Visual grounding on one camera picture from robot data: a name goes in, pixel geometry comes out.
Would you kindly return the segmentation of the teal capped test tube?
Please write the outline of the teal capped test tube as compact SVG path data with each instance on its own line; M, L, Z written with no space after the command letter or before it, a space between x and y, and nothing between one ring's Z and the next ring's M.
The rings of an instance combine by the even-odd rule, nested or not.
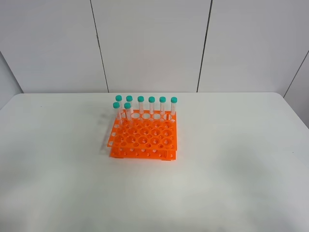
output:
M129 102L126 102L124 104L124 108L125 108L125 112L126 112L126 120L129 124L130 127L133 126L133 119L132 119L132 106L131 106L131 103Z

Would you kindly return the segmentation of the orange test tube rack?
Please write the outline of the orange test tube rack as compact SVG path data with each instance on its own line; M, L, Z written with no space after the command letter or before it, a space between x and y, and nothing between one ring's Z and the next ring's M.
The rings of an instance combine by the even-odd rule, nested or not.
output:
M175 160L177 153L177 115L166 111L161 118L160 111L154 111L150 118L149 110L140 115L134 110L132 120L115 119L107 147L110 157L118 159L157 159Z

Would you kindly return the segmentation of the back row tube far right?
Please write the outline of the back row tube far right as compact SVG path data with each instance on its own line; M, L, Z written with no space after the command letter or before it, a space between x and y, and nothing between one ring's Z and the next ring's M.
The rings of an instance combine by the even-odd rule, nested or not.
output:
M171 118L170 118L170 120L173 120L173 117L176 115L176 104L177 104L177 102L178 102L177 97L171 98L171 110L170 110Z

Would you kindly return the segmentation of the second row teal capped tube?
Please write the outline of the second row teal capped tube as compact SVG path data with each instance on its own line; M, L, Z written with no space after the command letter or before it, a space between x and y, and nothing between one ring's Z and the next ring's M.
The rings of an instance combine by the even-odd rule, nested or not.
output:
M122 122L122 113L119 112L119 104L117 102L113 103L113 108L115 111L115 128L122 128L123 127L123 122Z

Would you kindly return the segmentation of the back row tube far left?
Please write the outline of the back row tube far left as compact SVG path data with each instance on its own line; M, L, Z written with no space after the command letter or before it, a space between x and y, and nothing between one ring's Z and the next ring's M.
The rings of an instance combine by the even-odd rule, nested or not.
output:
M122 103L122 96L121 95L116 95L115 96L116 102L119 104L119 112L123 112L123 103Z

